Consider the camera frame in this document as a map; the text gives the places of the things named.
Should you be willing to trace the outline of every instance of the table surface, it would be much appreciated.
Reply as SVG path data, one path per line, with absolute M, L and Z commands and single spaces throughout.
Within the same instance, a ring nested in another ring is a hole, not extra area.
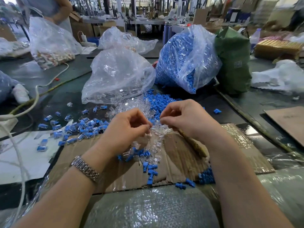
M 59 81 L 54 82 L 49 87 L 40 88 L 40 93 L 47 91 L 49 88 L 80 76 L 84 73 L 90 72 L 92 59 L 87 59 L 87 55 L 78 55 L 74 61 L 68 62 L 70 68 L 59 76 Z M 274 65 L 270 61 L 253 59 L 249 62 L 251 71 L 263 71 L 273 68 Z M 42 70 L 35 61 L 30 58 L 16 59 L 0 62 L 0 70 L 8 74 L 10 77 L 17 79 L 24 84 L 25 88 L 29 91 L 30 96 L 35 96 L 35 86 L 37 84 L 47 84 L 56 74 L 65 68 L 65 65 L 60 65 L 48 70 Z M 89 79 L 91 73 L 88 73 L 74 81 L 66 83 L 59 88 L 51 91 L 50 93 L 42 96 L 39 99 L 37 106 L 31 111 L 34 118 L 34 125 L 30 130 L 36 130 L 39 123 L 43 123 L 43 118 L 47 115 L 54 114 L 60 111 L 62 115 L 72 114 L 74 118 L 80 117 L 80 112 L 84 109 L 93 108 L 96 104 L 88 103 L 82 105 L 81 91 L 85 82 Z M 191 95 L 181 88 L 162 88 L 161 86 L 154 85 L 153 88 L 160 93 L 170 94 L 172 98 L 181 99 L 194 99 L 206 108 L 206 111 L 212 115 L 219 123 L 234 123 L 237 124 L 247 134 L 254 134 L 256 132 L 250 127 L 247 122 L 239 116 L 228 103 L 219 96 L 213 88 L 202 88 L 197 91 L 197 94 Z M 283 131 L 276 125 L 270 118 L 265 116 L 264 110 L 278 109 L 304 105 L 303 97 L 299 101 L 292 101 L 291 96 L 283 95 L 277 92 L 270 92 L 267 90 L 259 90 L 251 88 L 248 92 L 239 96 L 232 97 L 248 114 L 255 118 L 270 134 L 280 139 L 283 143 L 289 144 L 295 150 L 303 152 L 303 147 L 299 145 L 291 136 Z M 73 107 L 67 107 L 67 103 L 72 102 Z M 7 114 L 13 110 L 15 106 L 11 105 L 10 101 L 4 102 L 0 107 L 0 114 Z M 215 115 L 213 110 L 218 108 L 222 111 L 221 114 Z M 29 125 L 28 117 L 22 116 L 13 131 L 20 130 Z M 253 141 L 255 146 L 263 154 L 283 153 L 267 141 L 264 137 L 256 136 Z M 30 180 L 26 183 L 28 198 L 32 197 L 34 189 L 37 184 L 40 184 L 42 179 Z M 20 197 L 21 184 L 7 184 L 0 186 L 0 210 L 6 208 L 17 207 Z

